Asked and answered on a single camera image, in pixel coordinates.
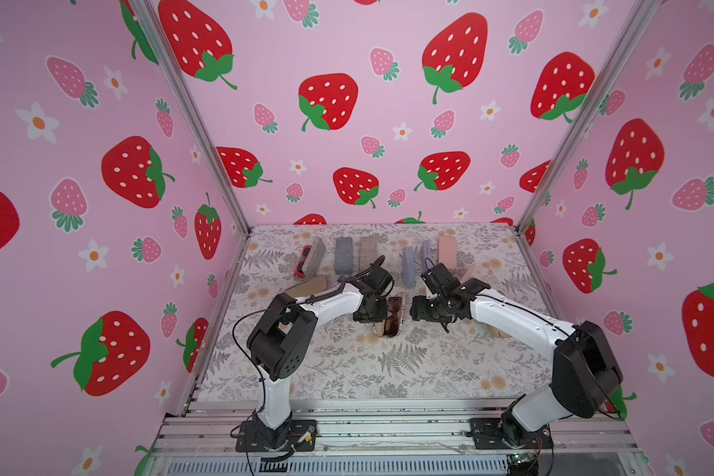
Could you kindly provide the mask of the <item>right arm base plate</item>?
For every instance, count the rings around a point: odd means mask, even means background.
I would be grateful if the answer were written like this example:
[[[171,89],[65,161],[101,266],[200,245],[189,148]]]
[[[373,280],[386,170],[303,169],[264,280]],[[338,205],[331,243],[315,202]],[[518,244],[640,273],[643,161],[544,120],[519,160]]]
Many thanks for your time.
[[[545,450],[553,449],[553,438],[547,426],[529,432],[517,422],[499,418],[472,418],[465,434],[479,450]]]

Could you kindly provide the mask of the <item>pink case round glasses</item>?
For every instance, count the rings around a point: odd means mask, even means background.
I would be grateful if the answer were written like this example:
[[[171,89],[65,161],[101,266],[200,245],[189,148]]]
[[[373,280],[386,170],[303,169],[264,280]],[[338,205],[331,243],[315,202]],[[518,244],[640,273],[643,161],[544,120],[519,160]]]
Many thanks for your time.
[[[438,262],[449,271],[457,269],[457,240],[454,236],[443,234],[438,238]]]

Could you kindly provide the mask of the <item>light blue case white glasses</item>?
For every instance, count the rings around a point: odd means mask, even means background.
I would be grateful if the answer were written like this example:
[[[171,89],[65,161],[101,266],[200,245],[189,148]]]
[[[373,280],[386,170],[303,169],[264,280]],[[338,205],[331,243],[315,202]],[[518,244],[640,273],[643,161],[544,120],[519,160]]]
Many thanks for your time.
[[[405,247],[402,251],[402,275],[408,289],[416,287],[416,256],[412,247]]]

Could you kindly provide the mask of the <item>grey case tan interior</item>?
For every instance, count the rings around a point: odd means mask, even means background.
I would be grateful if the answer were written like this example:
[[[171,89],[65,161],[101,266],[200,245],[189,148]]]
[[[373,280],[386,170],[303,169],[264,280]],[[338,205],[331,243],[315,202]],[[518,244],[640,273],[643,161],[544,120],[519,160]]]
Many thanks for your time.
[[[420,246],[420,257],[422,258],[422,263],[420,263],[420,265],[422,265],[422,271],[426,272],[436,265],[434,256],[432,256],[432,246],[430,246],[430,241],[422,242],[422,246]]]

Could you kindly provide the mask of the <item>grey case mint interior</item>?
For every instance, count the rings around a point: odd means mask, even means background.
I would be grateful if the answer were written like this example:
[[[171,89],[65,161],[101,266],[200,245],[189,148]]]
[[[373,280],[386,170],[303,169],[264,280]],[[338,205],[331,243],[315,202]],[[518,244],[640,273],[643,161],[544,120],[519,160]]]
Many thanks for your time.
[[[359,240],[359,272],[368,270],[378,259],[378,239],[373,236]]]

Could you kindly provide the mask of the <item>blue-grey case purple glasses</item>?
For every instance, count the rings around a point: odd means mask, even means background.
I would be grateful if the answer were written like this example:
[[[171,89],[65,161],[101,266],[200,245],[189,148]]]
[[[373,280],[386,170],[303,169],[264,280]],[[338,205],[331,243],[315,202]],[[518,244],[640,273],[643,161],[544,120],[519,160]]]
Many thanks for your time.
[[[354,244],[350,237],[338,237],[335,240],[334,271],[337,276],[353,274]]]

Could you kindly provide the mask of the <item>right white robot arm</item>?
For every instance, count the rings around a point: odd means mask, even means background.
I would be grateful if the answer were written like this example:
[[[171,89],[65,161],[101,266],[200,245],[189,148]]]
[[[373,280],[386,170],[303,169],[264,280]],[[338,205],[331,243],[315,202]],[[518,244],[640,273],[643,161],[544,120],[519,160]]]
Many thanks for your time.
[[[592,418],[623,383],[623,373],[604,330],[585,321],[573,324],[519,305],[490,285],[461,283],[439,263],[422,274],[430,291],[413,298],[414,321],[448,325],[471,319],[528,345],[551,363],[551,382],[513,402],[499,424],[502,438],[521,447],[534,434],[563,418]]]

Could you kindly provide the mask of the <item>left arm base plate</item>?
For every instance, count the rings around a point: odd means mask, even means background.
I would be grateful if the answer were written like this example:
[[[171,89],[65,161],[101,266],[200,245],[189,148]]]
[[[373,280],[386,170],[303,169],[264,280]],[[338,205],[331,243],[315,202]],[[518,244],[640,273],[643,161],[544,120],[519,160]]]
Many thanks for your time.
[[[315,450],[317,441],[316,420],[288,418],[277,430],[271,430],[253,416],[240,424],[235,450],[240,453],[282,452],[282,455],[263,458],[263,462],[283,462],[297,452]]]

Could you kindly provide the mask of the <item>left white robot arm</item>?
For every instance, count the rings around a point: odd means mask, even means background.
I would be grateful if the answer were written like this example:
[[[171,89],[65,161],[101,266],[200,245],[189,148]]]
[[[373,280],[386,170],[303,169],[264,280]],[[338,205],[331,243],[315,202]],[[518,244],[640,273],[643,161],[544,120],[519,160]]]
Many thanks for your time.
[[[259,321],[239,346],[262,384],[262,400],[252,416],[257,428],[276,434],[290,425],[291,376],[303,364],[317,329],[341,317],[359,323],[387,319],[394,278],[383,268],[384,261],[384,256],[378,257],[367,269],[339,278],[336,287],[317,295],[295,298],[280,293],[259,311]]]

